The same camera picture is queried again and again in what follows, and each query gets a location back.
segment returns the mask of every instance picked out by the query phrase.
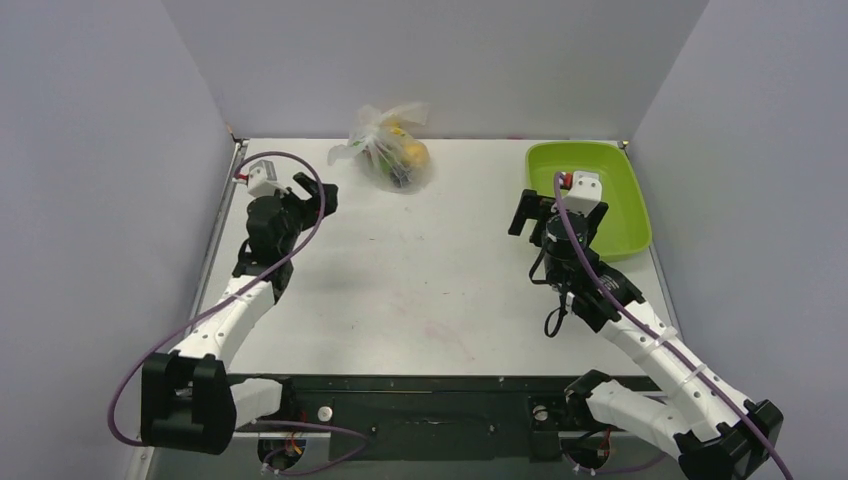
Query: tabletop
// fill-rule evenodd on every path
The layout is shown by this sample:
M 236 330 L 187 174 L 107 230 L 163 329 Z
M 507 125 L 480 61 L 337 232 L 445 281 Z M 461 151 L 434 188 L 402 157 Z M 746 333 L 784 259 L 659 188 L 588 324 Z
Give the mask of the tabletop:
M 324 183 L 339 186 L 339 206 L 294 258 L 288 289 L 257 322 L 230 372 L 644 375 L 573 315 L 556 338 L 543 333 L 557 295 L 527 277 L 538 254 L 528 242 L 530 226 L 522 237 L 506 233 L 526 186 L 525 153 L 539 141 L 424 140 L 435 174 L 414 194 L 378 189 L 353 161 L 328 165 L 327 151 L 339 143 L 249 141 L 247 155 L 282 150 L 309 161 Z M 299 192 L 289 180 L 302 167 L 272 160 L 284 184 Z M 237 186 L 225 206 L 204 308 L 230 278 L 251 200 Z M 650 250 L 612 265 L 669 319 Z

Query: plastic bag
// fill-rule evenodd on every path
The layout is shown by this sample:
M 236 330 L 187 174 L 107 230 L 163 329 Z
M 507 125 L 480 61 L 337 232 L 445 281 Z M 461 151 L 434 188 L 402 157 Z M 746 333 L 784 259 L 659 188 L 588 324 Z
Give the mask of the plastic bag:
M 350 132 L 347 145 L 331 148 L 327 161 L 332 165 L 340 158 L 357 159 L 383 188 L 420 187 L 428 177 L 430 153 L 401 125 L 423 125 L 429 109 L 429 105 L 421 102 L 400 105 L 387 112 L 371 105 L 360 108 L 358 125 Z

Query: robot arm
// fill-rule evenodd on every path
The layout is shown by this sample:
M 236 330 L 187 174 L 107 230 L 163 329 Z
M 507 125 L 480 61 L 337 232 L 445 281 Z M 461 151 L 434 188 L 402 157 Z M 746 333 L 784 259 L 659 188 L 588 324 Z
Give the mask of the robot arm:
M 536 268 L 544 260 L 545 279 L 533 283 L 553 286 L 565 309 L 624 351 L 668 399 L 667 404 L 659 403 L 624 388 L 608 375 L 591 371 L 566 390 L 569 415 L 587 429 L 615 425 L 633 433 L 677 458 L 690 479 L 748 478 L 768 459 L 768 454 L 699 374 L 720 385 L 730 401 L 747 411 L 747 417 L 772 442 L 783 422 L 782 414 L 768 400 L 755 404 L 716 376 L 683 344 L 674 327 L 657 317 L 639 289 L 589 248 L 608 209 L 601 201 L 598 175 L 574 172 L 565 176 L 562 188 L 569 190 L 563 198 L 566 215 L 593 271 L 625 310 L 659 336 L 646 336 L 601 294 L 578 262 L 554 199 L 525 190 L 509 233 L 520 235 L 526 220 L 537 220 L 530 241 L 542 250 L 530 277 L 534 278 Z M 689 359 L 695 370 L 672 354 L 666 348 L 669 346 Z
M 236 428 L 280 408 L 280 383 L 254 378 L 230 385 L 227 369 L 256 322 L 279 301 L 293 267 L 289 261 L 267 277 L 257 277 L 282 261 L 300 233 L 317 221 L 317 184 L 303 174 L 294 180 L 309 199 L 281 187 L 272 162 L 251 167 L 245 182 L 255 197 L 247 207 L 248 239 L 218 301 L 229 303 L 169 353 L 153 353 L 142 366 L 141 437 L 146 444 L 220 454 Z M 336 210 L 338 187 L 324 184 L 323 189 L 326 216 Z M 241 295 L 231 298 L 236 292 Z

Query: white wall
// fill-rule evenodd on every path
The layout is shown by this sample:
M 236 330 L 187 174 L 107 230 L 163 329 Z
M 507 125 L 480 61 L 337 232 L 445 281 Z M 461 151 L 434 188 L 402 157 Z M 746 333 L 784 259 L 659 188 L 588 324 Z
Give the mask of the white wall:
M 632 144 L 686 340 L 783 410 L 796 478 L 848 474 L 846 25 L 844 0 L 712 0 Z
M 0 476 L 123 478 L 106 405 L 187 318 L 231 153 L 158 1 L 0 0 Z
M 427 136 L 630 138 L 707 0 L 165 0 L 242 137 L 346 137 L 432 103 Z

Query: wire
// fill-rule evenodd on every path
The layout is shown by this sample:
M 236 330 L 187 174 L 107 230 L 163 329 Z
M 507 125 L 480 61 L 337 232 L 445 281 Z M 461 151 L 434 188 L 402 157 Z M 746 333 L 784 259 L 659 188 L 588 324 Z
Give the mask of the wire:
M 580 465 L 579 463 L 577 463 L 576 461 L 574 461 L 574 459 L 571 458 L 571 455 L 569 455 L 568 453 L 565 454 L 565 458 L 567 458 L 568 461 L 571 462 L 572 465 L 577 466 L 578 470 L 580 470 L 581 472 L 587 472 L 587 473 L 594 472 L 594 475 L 622 475 L 622 474 L 625 474 L 625 473 L 641 472 L 643 470 L 647 470 L 649 468 L 652 468 L 656 464 L 658 464 L 658 463 L 662 462 L 663 460 L 665 460 L 666 458 L 668 458 L 668 455 L 666 455 L 663 452 L 660 452 L 659 455 L 657 455 L 656 457 L 648 460 L 647 462 L 645 462 L 641 465 L 634 465 L 632 467 L 622 467 L 622 468 L 614 468 L 614 469 L 604 469 L 604 470 L 595 470 L 593 468 L 586 468 L 586 467 Z
M 251 155 L 250 157 L 244 159 L 241 163 L 239 163 L 235 168 L 235 173 L 233 174 L 233 177 L 238 178 L 239 172 L 241 172 L 241 169 L 245 165 L 247 165 L 248 163 L 250 163 L 254 160 L 257 160 L 259 158 L 272 157 L 272 156 L 289 158 L 289 159 L 292 159 L 295 162 L 303 165 L 309 171 L 309 173 L 312 174 L 312 178 L 315 179 L 315 182 L 318 183 L 318 197 L 320 199 L 320 205 L 318 207 L 318 218 L 315 220 L 315 225 L 312 227 L 312 231 L 310 231 L 309 235 L 307 235 L 306 238 L 304 238 L 302 242 L 300 242 L 296 247 L 294 247 L 292 249 L 292 251 L 288 255 L 286 255 L 283 259 L 281 259 L 279 262 L 271 265 L 267 270 L 260 273 L 256 278 L 254 278 L 253 280 L 248 282 L 245 286 L 240 288 L 237 292 L 235 292 L 232 295 L 230 295 L 229 297 L 225 298 L 224 300 L 222 300 L 218 304 L 212 306 L 208 310 L 198 314 L 196 317 L 192 318 L 188 323 L 186 323 L 184 325 L 180 325 L 179 328 L 177 328 L 173 332 L 169 333 L 164 339 L 162 339 L 161 341 L 156 343 L 156 345 L 153 345 L 152 347 L 150 347 L 144 353 L 144 355 L 142 355 L 141 358 L 138 359 L 133 364 L 132 368 L 130 368 L 130 371 L 126 375 L 124 375 L 124 378 L 122 378 L 121 381 L 118 383 L 118 388 L 115 389 L 115 393 L 114 393 L 114 395 L 112 395 L 112 400 L 109 401 L 109 408 L 108 408 L 107 414 L 106 414 L 106 421 L 107 421 L 107 424 L 109 426 L 109 432 L 112 433 L 112 436 L 115 437 L 116 440 L 123 443 L 124 445 L 129 445 L 131 447 L 144 447 L 144 446 L 146 446 L 144 442 L 142 442 L 140 440 L 135 440 L 135 439 L 129 438 L 126 435 L 124 435 L 123 433 L 121 433 L 120 430 L 118 430 L 118 425 L 115 421 L 115 409 L 118 406 L 118 400 L 121 398 L 121 394 L 124 392 L 124 389 L 126 389 L 127 385 L 130 383 L 130 379 L 132 379 L 133 375 L 135 375 L 135 373 L 141 368 L 141 366 L 144 364 L 144 361 L 147 359 L 147 357 L 149 357 L 151 354 L 156 352 L 156 350 L 159 350 L 160 348 L 162 348 L 166 343 L 170 342 L 171 340 L 176 338 L 181 333 L 185 332 L 186 329 L 191 328 L 194 324 L 205 319 L 206 317 L 209 317 L 211 315 L 214 315 L 215 313 L 220 312 L 221 310 L 226 308 L 229 304 L 231 304 L 236 298 L 241 297 L 242 295 L 247 293 L 251 288 L 255 287 L 259 282 L 264 280 L 268 275 L 271 275 L 272 273 L 274 273 L 275 270 L 277 270 L 281 266 L 285 265 L 286 262 L 291 260 L 292 257 L 297 255 L 298 252 L 300 252 L 301 250 L 303 250 L 303 247 L 305 247 L 312 240 L 312 237 L 315 236 L 315 233 L 318 232 L 318 227 L 321 225 L 321 221 L 324 219 L 324 208 L 326 207 L 326 204 L 327 204 L 327 197 L 324 193 L 324 185 L 321 183 L 321 178 L 318 176 L 318 172 L 316 172 L 315 168 L 313 168 L 312 165 L 310 165 L 306 160 L 298 157 L 297 155 L 293 155 L 293 154 L 287 153 L 287 152 L 277 152 L 277 151 L 260 152 L 260 153 L 257 153 L 255 155 Z
M 565 311 L 565 308 L 563 308 L 563 306 L 560 305 L 559 307 L 551 310 L 551 313 L 549 313 L 547 318 L 545 318 L 545 336 L 546 337 L 554 338 L 554 337 L 556 337 L 557 333 L 559 333 L 559 329 L 560 329 L 560 327 L 562 327 L 562 320 L 563 320 L 563 318 L 565 318 L 565 313 L 563 313 L 564 311 Z M 557 314 L 557 323 L 556 323 L 556 325 L 554 325 L 553 331 L 551 331 L 550 330 L 551 318 L 553 318 L 554 313 Z
M 342 435 L 348 435 L 348 436 L 356 437 L 356 438 L 362 440 L 362 445 L 360 445 L 360 446 L 354 448 L 353 450 L 345 453 L 344 455 L 340 456 L 339 458 L 336 458 L 335 460 L 331 460 L 331 461 L 329 461 L 329 462 L 327 462 L 323 465 L 319 465 L 317 467 L 310 468 L 310 469 L 307 469 L 307 470 L 301 470 L 299 472 L 287 472 L 285 470 L 277 470 L 277 469 L 274 469 L 270 466 L 271 460 L 275 456 L 284 452 L 285 449 L 286 449 L 285 447 L 278 448 L 278 449 L 272 451 L 271 453 L 269 453 L 268 455 L 265 455 L 265 458 L 262 459 L 262 469 L 260 471 L 262 471 L 262 472 L 265 472 L 265 471 L 273 472 L 275 474 L 279 474 L 279 475 L 286 476 L 286 477 L 303 477 L 303 476 L 306 476 L 306 475 L 312 475 L 313 473 L 323 472 L 324 470 L 327 470 L 328 468 L 335 467 L 336 465 L 344 462 L 345 460 L 348 460 L 350 458 L 355 457 L 356 455 L 359 455 L 360 452 L 362 452 L 363 450 L 365 450 L 366 447 L 368 447 L 368 443 L 369 443 L 369 439 L 368 439 L 367 436 L 365 436 L 365 435 L 363 435 L 363 434 L 361 434 L 361 433 L 359 433 L 355 430 L 337 427 L 335 425 L 320 425 L 320 424 L 317 424 L 317 423 L 290 422 L 290 421 L 285 421 L 285 420 L 262 420 L 260 422 L 256 422 L 256 424 L 257 425 L 270 425 L 270 426 L 276 426 L 276 427 L 301 428 L 301 429 L 307 429 L 307 430 L 316 430 L 316 431 L 319 431 L 319 432 L 340 433 Z
M 601 282 L 601 279 L 598 278 L 598 275 L 595 273 L 595 271 L 592 270 L 592 265 L 589 263 L 589 259 L 586 258 L 586 254 L 583 252 L 583 248 L 580 246 L 580 242 L 577 240 L 577 235 L 574 233 L 574 228 L 571 226 L 571 222 L 568 220 L 568 215 L 565 209 L 565 203 L 562 201 L 562 192 L 559 188 L 559 182 L 561 181 L 561 179 L 564 179 L 562 172 L 557 172 L 557 174 L 554 175 L 554 198 L 556 201 L 557 210 L 559 211 L 559 217 L 562 220 L 562 224 L 565 227 L 566 233 L 568 234 L 568 240 L 571 242 L 571 246 L 574 247 L 574 251 L 577 253 L 577 258 L 578 260 L 580 260 L 580 264 L 583 266 L 583 269 L 586 270 L 586 274 L 589 275 L 589 278 L 592 279 L 592 283 L 594 283 L 595 286 L 598 288 L 598 291 L 601 292 L 601 295 L 603 295 L 604 298 L 608 302 L 610 302 L 610 304 L 612 304 L 612 306 L 615 307 L 615 309 L 618 310 L 619 313 L 627 317 L 628 320 L 633 322 L 633 324 L 639 327 L 639 329 L 642 330 L 646 335 L 656 340 L 657 338 L 659 338 L 659 335 L 653 330 L 651 330 L 651 327 L 639 321 L 639 319 L 636 318 L 635 315 L 628 312 L 627 309 L 625 309 L 624 306 L 607 289 L 607 287 L 604 286 L 603 282 Z M 689 360 L 689 358 L 686 357 L 686 355 L 684 355 L 683 352 L 681 352 L 680 349 L 678 349 L 676 346 L 672 345 L 669 342 L 663 342 L 662 346 L 667 348 L 668 351 L 674 354 L 674 356 L 677 357 L 684 365 L 686 365 L 686 368 L 688 368 L 690 371 L 694 372 L 697 369 L 697 367 L 692 363 L 692 361 Z M 756 425 L 754 425 L 754 422 L 750 418 L 748 418 L 748 416 L 745 415 L 745 413 L 739 407 L 737 407 L 735 403 L 733 403 L 733 400 L 731 400 L 730 397 L 728 397 L 727 394 L 724 393 L 724 391 L 722 391 L 718 387 L 718 385 L 716 385 L 709 377 L 704 375 L 703 372 L 699 372 L 697 374 L 697 377 L 702 382 L 704 382 L 707 388 L 715 392 L 715 394 L 728 406 L 728 408 L 730 408 L 733 413 L 735 413 L 739 417 L 739 420 L 741 420 L 742 423 L 744 423 L 745 426 L 748 427 L 751 433 L 754 434 L 755 437 L 757 437 L 757 440 L 763 445 L 763 448 L 766 449 L 769 456 L 774 459 L 774 463 L 777 464 L 777 468 L 780 469 L 780 472 L 783 474 L 784 478 L 786 478 L 786 480 L 793 480 L 794 477 L 792 476 L 792 473 L 789 472 L 789 467 L 786 466 L 786 463 L 783 461 L 780 455 L 778 455 L 777 450 L 775 450 L 774 448 L 774 445 L 772 445 L 769 439 L 766 438 L 765 435 L 763 435 L 763 432 L 761 432 L 760 429 L 757 428 Z
M 533 261 L 533 266 L 530 267 L 530 283 L 533 285 L 550 285 L 548 280 L 536 280 L 533 278 L 533 275 L 536 274 L 536 269 L 539 268 L 539 265 L 542 264 L 542 259 L 545 258 L 545 249 L 541 248 L 539 250 L 539 255 L 536 257 L 536 260 Z
M 604 435 L 604 441 L 601 442 L 601 445 L 598 447 L 598 448 L 603 448 L 604 445 L 606 445 L 607 446 L 607 448 L 606 448 L 607 456 L 610 456 L 612 454 L 612 441 L 610 440 L 611 438 L 612 438 L 612 428 L 608 428 L 607 434 Z

